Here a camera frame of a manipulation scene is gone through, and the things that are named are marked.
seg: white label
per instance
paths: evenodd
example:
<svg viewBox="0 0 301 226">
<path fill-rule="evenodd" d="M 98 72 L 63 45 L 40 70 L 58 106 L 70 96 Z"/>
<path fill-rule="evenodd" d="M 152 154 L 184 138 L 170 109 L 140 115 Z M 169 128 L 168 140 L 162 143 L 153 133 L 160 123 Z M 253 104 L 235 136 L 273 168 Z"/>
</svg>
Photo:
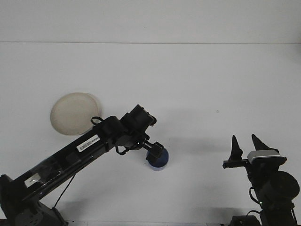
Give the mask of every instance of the white label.
<svg viewBox="0 0 301 226">
<path fill-rule="evenodd" d="M 96 134 L 93 137 L 91 137 L 89 140 L 86 140 L 84 143 L 78 145 L 76 148 L 79 152 L 84 151 L 86 148 L 90 147 L 92 144 L 96 143 L 97 141 L 99 141 L 100 138 L 99 136 Z"/>
<path fill-rule="evenodd" d="M 26 181 L 24 181 L 26 187 L 30 187 L 31 185 L 35 184 L 41 179 L 38 173 L 34 174 L 30 178 L 28 178 Z"/>
</svg>

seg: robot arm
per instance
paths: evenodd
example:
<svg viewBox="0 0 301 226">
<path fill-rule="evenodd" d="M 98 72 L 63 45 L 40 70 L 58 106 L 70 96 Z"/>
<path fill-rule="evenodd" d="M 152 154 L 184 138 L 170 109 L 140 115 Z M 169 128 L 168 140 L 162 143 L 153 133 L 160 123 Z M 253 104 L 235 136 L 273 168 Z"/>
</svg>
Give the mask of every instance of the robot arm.
<svg viewBox="0 0 301 226">
<path fill-rule="evenodd" d="M 114 147 L 125 147 L 123 153 L 144 147 L 148 150 L 147 160 L 156 162 L 166 149 L 158 142 L 148 142 L 150 137 L 145 131 L 155 123 L 156 119 L 137 105 L 120 120 L 111 116 L 98 124 L 93 122 L 95 126 L 89 132 L 17 179 L 2 175 L 0 204 L 8 225 L 67 225 L 55 208 L 49 209 L 39 200 Z"/>
<path fill-rule="evenodd" d="M 286 158 L 282 157 L 277 149 L 266 146 L 254 134 L 252 140 L 256 151 L 251 151 L 247 159 L 242 159 L 243 152 L 233 136 L 231 155 L 223 162 L 223 167 L 246 168 L 257 200 L 252 197 L 251 189 L 249 194 L 262 208 L 260 217 L 263 226 L 297 226 L 292 199 L 299 194 L 299 184 L 290 174 L 278 171 L 279 166 L 286 162 Z M 239 225 L 240 221 L 248 221 L 246 226 L 260 225 L 254 216 L 234 216 L 230 226 Z"/>
</svg>

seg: white plate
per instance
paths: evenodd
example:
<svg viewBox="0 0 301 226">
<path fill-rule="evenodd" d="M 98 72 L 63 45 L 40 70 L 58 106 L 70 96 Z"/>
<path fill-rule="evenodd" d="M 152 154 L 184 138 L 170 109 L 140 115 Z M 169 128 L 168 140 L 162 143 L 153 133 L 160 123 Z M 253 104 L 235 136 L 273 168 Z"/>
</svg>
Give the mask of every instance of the white plate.
<svg viewBox="0 0 301 226">
<path fill-rule="evenodd" d="M 79 135 L 93 124 L 90 119 L 98 116 L 96 100 L 88 93 L 70 93 L 59 99 L 50 113 L 53 128 L 65 135 Z"/>
</svg>

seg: paper plate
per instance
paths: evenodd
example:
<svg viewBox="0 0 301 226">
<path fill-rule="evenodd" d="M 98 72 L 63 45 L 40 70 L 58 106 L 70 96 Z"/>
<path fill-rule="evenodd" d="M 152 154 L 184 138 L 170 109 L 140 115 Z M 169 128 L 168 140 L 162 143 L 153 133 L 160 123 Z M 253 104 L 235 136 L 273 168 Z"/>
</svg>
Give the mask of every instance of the paper plate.
<svg viewBox="0 0 301 226">
<path fill-rule="evenodd" d="M 90 94 L 70 93 L 53 106 L 50 121 L 59 133 L 80 135 L 93 126 L 90 119 L 98 114 L 97 102 Z"/>
</svg>

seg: barcode label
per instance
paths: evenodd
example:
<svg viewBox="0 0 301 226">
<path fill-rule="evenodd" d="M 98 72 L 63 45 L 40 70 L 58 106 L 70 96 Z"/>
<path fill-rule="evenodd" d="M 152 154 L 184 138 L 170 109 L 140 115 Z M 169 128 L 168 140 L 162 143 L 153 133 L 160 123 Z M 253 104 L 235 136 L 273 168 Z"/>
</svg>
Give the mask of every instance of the barcode label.
<svg viewBox="0 0 301 226">
<path fill-rule="evenodd" d="M 93 137 L 91 137 L 89 140 L 86 140 L 85 142 L 83 142 L 82 144 L 78 145 L 76 148 L 79 152 L 84 151 L 85 149 L 87 149 L 88 147 L 90 147 L 92 144 L 96 143 L 97 141 L 99 141 L 100 138 L 99 136 L 96 134 Z"/>
</svg>

